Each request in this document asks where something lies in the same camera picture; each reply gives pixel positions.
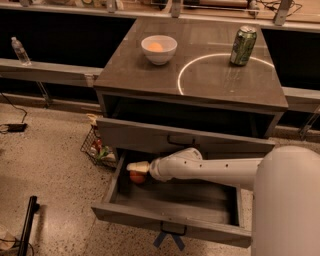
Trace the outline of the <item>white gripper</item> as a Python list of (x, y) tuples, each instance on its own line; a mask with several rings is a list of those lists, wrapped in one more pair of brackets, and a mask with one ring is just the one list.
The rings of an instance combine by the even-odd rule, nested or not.
[(129, 163), (127, 165), (127, 170), (140, 173), (147, 173), (149, 171), (150, 175), (154, 179), (161, 182), (166, 182), (167, 179), (160, 174), (159, 164), (160, 158), (154, 159), (151, 164), (149, 164), (147, 161)]

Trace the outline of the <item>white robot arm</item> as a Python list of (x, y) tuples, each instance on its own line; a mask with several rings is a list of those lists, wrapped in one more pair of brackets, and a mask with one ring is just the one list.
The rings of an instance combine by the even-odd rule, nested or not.
[(320, 155), (277, 147), (263, 158), (205, 160), (187, 148), (127, 170), (162, 182), (200, 179), (253, 192), (251, 256), (320, 256)]

